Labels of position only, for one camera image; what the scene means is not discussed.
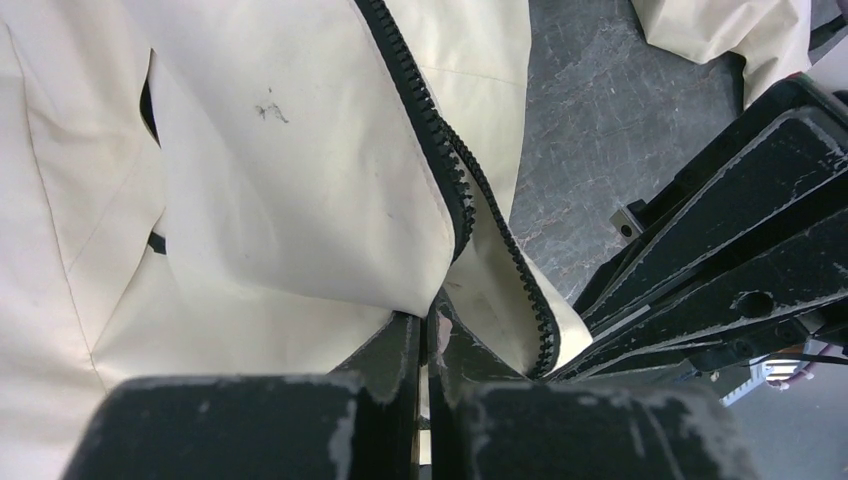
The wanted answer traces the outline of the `cream zip-up jacket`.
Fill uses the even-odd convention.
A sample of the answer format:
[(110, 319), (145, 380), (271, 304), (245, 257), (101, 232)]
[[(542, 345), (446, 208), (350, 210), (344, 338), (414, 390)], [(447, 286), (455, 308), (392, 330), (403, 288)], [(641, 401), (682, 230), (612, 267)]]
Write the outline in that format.
[(525, 1), (5, 1), (1, 475), (153, 375), (323, 374), (446, 289), (509, 366), (592, 341), (508, 226)]

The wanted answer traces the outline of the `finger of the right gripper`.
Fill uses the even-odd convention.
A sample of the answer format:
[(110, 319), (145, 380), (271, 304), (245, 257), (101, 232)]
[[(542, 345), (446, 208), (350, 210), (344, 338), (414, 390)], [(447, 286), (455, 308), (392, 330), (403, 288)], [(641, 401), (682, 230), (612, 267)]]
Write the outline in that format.
[(846, 204), (846, 92), (782, 80), (658, 195), (635, 203), (642, 232), (596, 272), (577, 311), (591, 331), (612, 332)]
[(595, 341), (552, 375), (588, 377), (636, 355), (705, 336), (782, 320), (847, 296), (847, 212), (841, 210), (777, 246)]

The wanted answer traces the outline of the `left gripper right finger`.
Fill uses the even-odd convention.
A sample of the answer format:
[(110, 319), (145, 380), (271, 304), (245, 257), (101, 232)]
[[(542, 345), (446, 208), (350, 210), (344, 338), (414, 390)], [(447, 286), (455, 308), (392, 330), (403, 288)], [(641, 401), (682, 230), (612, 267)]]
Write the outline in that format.
[(459, 319), (427, 316), (437, 479), (755, 479), (729, 412), (691, 388), (534, 382)]

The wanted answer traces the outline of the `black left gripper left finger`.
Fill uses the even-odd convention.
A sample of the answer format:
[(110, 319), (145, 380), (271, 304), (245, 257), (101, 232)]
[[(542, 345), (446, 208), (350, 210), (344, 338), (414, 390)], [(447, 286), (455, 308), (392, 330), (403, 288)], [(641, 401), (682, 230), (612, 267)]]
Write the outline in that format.
[(421, 320), (394, 314), (326, 375), (126, 381), (68, 479), (413, 479)]

